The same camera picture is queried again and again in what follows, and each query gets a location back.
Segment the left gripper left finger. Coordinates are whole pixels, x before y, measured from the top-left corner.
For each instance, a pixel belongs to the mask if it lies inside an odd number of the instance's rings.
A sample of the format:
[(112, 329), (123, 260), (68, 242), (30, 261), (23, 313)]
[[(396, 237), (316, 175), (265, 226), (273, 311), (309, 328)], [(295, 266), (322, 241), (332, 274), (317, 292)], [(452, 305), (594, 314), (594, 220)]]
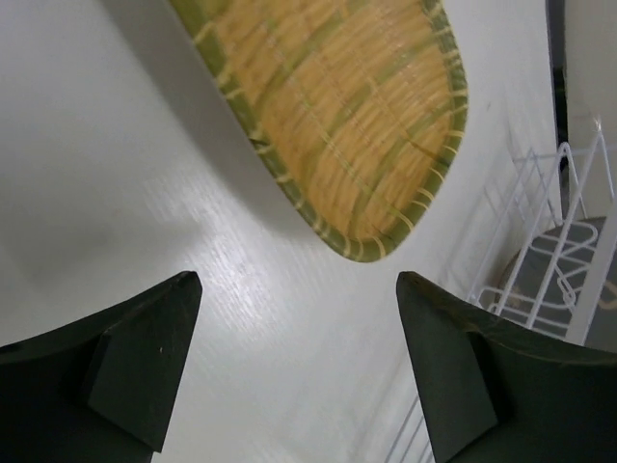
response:
[(201, 305), (182, 271), (1, 348), (4, 462), (149, 462), (161, 452)]

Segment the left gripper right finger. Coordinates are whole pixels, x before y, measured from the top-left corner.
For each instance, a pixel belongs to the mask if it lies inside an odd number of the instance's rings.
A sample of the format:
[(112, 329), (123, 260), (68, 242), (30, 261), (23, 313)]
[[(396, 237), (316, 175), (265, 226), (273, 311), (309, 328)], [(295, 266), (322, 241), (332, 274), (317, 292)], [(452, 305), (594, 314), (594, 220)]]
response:
[(612, 462), (616, 356), (533, 332), (406, 271), (396, 297), (439, 462)]

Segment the grey reindeer pattern plate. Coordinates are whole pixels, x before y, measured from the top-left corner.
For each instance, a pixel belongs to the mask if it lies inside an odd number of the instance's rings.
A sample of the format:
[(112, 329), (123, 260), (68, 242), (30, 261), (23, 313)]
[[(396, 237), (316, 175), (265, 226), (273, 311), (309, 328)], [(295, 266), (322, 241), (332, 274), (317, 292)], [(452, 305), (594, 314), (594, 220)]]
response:
[[(563, 339), (569, 328), (573, 310), (596, 251), (604, 227), (603, 216), (575, 221), (569, 228), (565, 243), (550, 275), (550, 281), (531, 323), (531, 329), (550, 337)], [(488, 306), (494, 312), (503, 308), (500, 316), (525, 325), (538, 299), (540, 286), (549, 270), (550, 261), (562, 229), (555, 227), (536, 236), (527, 249), (508, 296), (503, 295), (513, 273), (518, 255), (506, 265), (497, 287), (485, 292), (492, 296)]]

